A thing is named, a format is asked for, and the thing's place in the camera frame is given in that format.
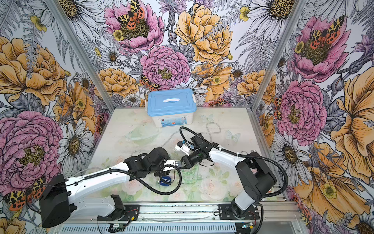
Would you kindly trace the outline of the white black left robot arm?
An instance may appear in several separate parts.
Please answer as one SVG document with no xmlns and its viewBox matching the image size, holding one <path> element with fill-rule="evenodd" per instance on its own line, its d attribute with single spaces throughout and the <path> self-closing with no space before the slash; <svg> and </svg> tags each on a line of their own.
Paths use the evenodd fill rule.
<svg viewBox="0 0 374 234">
<path fill-rule="evenodd" d="M 86 197 L 107 187 L 136 180 L 152 192 L 168 196 L 177 191 L 161 192 L 143 179 L 151 173 L 165 182 L 163 175 L 167 170 L 181 173 L 180 162 L 171 160 L 162 147 L 125 159 L 123 162 L 107 169 L 83 176 L 64 178 L 57 175 L 46 185 L 40 197 L 41 225 L 52 228 L 62 224 L 70 217 L 97 215 L 100 221 L 120 220 L 125 215 L 125 206 L 119 195 L 107 199 L 89 202 Z"/>
</svg>

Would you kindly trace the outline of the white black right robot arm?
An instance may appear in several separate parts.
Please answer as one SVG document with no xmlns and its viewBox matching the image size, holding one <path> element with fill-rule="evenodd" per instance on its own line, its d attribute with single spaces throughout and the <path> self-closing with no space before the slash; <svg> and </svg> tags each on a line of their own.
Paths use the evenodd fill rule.
<svg viewBox="0 0 374 234">
<path fill-rule="evenodd" d="M 251 206 L 258 204 L 262 199 L 275 197 L 284 189 L 270 193 L 277 184 L 277 179 L 268 166 L 273 160 L 260 156 L 257 152 L 243 155 L 227 150 L 221 145 L 207 141 L 201 134 L 191 138 L 192 142 L 179 141 L 175 147 L 186 155 L 176 163 L 179 169 L 190 169 L 208 160 L 213 163 L 224 164 L 236 169 L 243 191 L 231 203 L 231 210 L 235 218 L 246 216 Z"/>
</svg>

